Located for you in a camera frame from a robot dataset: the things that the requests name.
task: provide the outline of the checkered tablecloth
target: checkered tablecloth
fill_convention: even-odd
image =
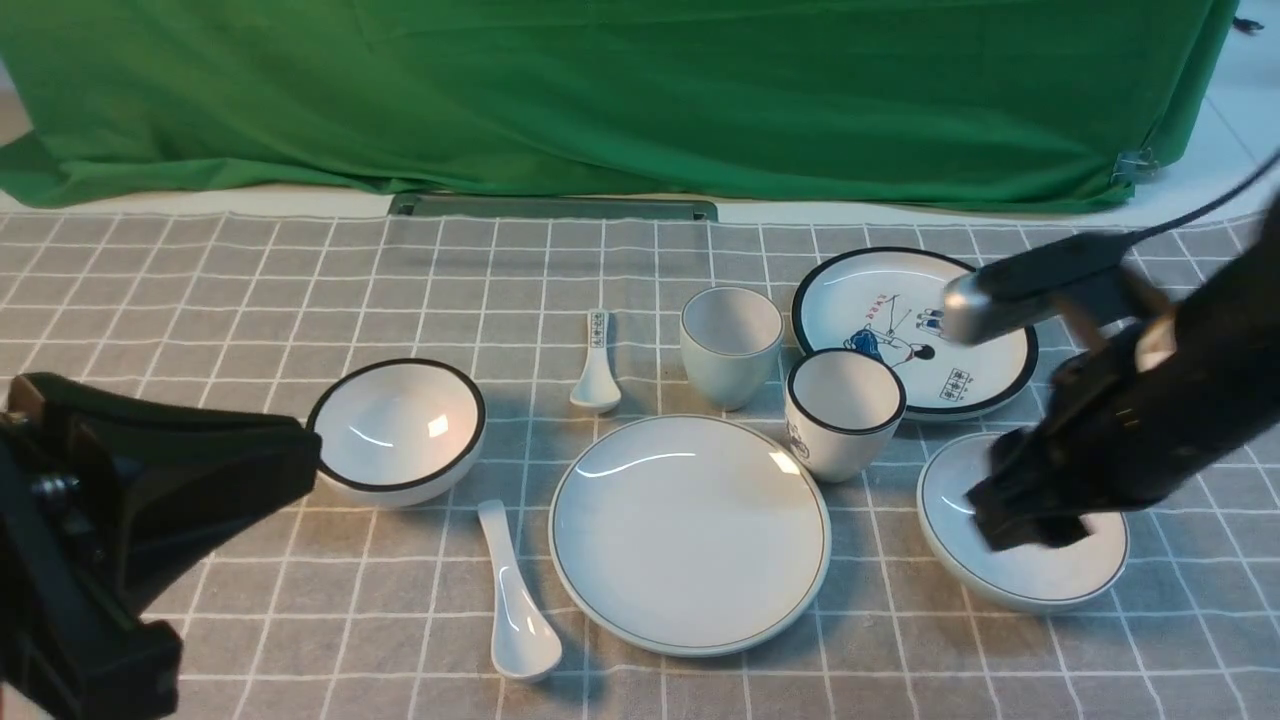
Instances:
[[[1256,223],[1161,236],[1133,261],[1181,295]],[[662,659],[590,624],[556,578],[547,514],[567,464],[628,420],[713,413],[678,357],[692,293],[744,284],[786,313],[804,274],[846,250],[923,246],[980,264],[1066,232],[0,215],[0,389],[52,370],[163,402],[301,418],[346,372],[389,357],[443,360],[480,384],[485,454],[447,497],[374,511],[317,486],[151,607],[186,638],[183,717],[1280,717],[1280,434],[1132,515],[1124,577],[1069,615],[989,606],[925,546],[922,465],[957,436],[1038,419],[1048,373],[1076,352],[1056,320],[1038,328],[1039,369],[1010,405],[982,423],[904,423],[864,482],[824,488],[831,573],[780,638],[712,661]],[[568,404],[595,306],[614,311],[623,391],[602,419]],[[778,377],[728,418],[778,437]],[[564,639],[563,664],[535,687],[489,664],[475,506],[490,497],[511,509],[526,577]]]

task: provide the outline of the white spoon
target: white spoon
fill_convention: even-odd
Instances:
[[[622,391],[613,382],[613,372],[609,369],[608,310],[591,310],[586,314],[586,366],[582,368],[582,377],[568,401],[599,415],[613,410],[622,400]]]
[[[512,680],[536,683],[559,665],[564,648],[529,597],[500,500],[480,503],[480,527],[493,561],[493,666]]]

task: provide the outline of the green cloth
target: green cloth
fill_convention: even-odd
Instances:
[[[1236,0],[4,0],[33,206],[374,192],[1088,211],[1185,147]]]

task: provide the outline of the tableware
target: tableware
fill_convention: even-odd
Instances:
[[[888,365],[819,350],[787,375],[787,443],[815,480],[850,480],[884,450],[905,409],[906,389]]]
[[[564,648],[525,587],[507,507],[500,500],[488,500],[479,505],[479,515],[493,561],[493,666],[512,680],[536,683],[559,665]]]
[[[351,373],[307,418],[324,441],[320,477],[380,507],[426,502],[457,484],[480,456],[484,425],[484,397],[471,378],[419,359]]]
[[[649,418],[564,473],[552,561],[579,607],[652,652],[707,657],[794,623],[827,575],[831,520],[809,474],[727,420]]]
[[[973,592],[1023,612],[1070,610],[1107,592],[1129,556],[1129,527],[1119,512],[1085,515],[1092,534],[1068,547],[987,548],[964,495],[986,477],[987,450],[997,437],[979,433],[951,441],[920,473],[915,502],[934,555]]]
[[[707,400],[737,410],[777,366],[782,314],[758,292],[713,287],[680,314],[680,355],[689,382]]]
[[[609,369],[609,313],[591,310],[586,314],[586,366],[573,386],[568,401],[595,414],[608,413],[618,406],[622,391]]]
[[[1036,370],[1036,331],[979,346],[942,340],[942,291],[973,266],[909,247],[872,247],[814,268],[796,290],[791,322],[805,354],[845,347],[893,369],[908,420],[964,420],[1012,400]]]

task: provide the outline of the ceramic cup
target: ceramic cup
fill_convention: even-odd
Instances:
[[[777,366],[782,314],[758,292],[713,287],[680,314],[680,355],[690,384],[712,404],[737,410]]]
[[[893,437],[906,389],[888,365],[844,348],[822,350],[791,368],[787,443],[814,479],[850,480]]]

